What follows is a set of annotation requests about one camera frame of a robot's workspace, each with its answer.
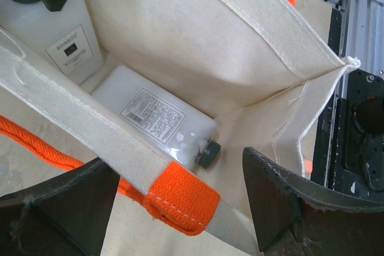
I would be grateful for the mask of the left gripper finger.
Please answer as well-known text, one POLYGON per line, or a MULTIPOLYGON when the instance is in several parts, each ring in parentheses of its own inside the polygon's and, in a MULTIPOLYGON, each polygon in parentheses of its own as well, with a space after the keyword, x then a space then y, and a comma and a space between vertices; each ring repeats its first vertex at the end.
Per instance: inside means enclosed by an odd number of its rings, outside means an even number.
POLYGON ((100 255, 120 176, 96 158, 1 197, 1 255, 100 255))
POLYGON ((383 204, 318 185, 246 147, 242 168, 265 255, 383 255, 383 204))

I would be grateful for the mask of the white square bottle black cap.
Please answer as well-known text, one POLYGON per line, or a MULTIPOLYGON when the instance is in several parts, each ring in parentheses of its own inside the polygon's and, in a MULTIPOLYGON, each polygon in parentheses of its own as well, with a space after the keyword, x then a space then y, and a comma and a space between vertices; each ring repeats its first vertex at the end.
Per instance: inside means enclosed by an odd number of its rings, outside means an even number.
POLYGON ((85 0, 50 12, 42 0, 1 0, 1 27, 81 85, 103 66, 85 0))

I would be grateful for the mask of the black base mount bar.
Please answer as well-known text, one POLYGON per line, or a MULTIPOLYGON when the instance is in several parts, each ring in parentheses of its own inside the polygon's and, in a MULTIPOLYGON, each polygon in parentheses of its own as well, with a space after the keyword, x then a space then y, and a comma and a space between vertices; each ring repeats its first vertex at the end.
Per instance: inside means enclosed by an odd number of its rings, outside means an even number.
POLYGON ((310 179, 383 202, 383 79, 367 68, 343 76, 320 114, 310 179))

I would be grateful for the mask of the aluminium frame rail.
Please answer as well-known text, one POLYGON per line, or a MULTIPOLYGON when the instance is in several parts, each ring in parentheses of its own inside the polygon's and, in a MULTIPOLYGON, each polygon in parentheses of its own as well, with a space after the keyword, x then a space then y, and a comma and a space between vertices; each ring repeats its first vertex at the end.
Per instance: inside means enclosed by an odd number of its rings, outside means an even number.
POLYGON ((360 69, 383 77, 383 3, 377 0, 321 0, 331 6, 328 47, 361 61, 360 69))

